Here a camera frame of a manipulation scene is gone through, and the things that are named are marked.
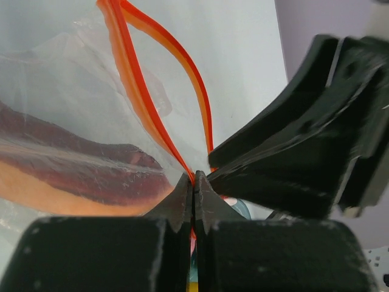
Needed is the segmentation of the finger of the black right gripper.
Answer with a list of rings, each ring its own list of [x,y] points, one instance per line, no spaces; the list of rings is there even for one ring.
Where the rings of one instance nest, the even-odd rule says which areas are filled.
[[[231,137],[213,150],[208,177],[215,192],[302,218],[326,218],[354,207],[352,173],[359,127],[286,127],[262,143],[257,134]]]

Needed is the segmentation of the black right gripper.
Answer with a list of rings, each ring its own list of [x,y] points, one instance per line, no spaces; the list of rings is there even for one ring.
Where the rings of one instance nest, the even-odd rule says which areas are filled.
[[[302,116],[325,89],[325,162],[333,206],[358,217],[388,183],[388,43],[373,37],[316,35],[297,73],[278,97],[208,156],[221,168]]]

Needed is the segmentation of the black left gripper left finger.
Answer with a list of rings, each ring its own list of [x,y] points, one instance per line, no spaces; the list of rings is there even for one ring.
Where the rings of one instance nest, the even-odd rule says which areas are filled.
[[[141,217],[43,217],[24,231],[2,291],[187,291],[192,186]]]

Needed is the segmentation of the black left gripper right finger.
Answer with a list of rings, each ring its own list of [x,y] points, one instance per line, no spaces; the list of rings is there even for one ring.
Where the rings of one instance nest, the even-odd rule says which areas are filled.
[[[377,291],[352,231],[334,220],[247,220],[194,181],[199,291]]]

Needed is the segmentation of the clear zip bag orange seal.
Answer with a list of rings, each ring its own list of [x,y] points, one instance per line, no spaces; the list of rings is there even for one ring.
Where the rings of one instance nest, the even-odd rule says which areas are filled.
[[[173,190],[187,175],[193,193],[195,170],[207,169],[213,148],[193,60],[128,1],[2,1],[1,105],[89,141],[135,145],[160,164]],[[1,253],[10,253],[1,257],[4,273],[39,218],[148,212],[63,215],[1,197]]]

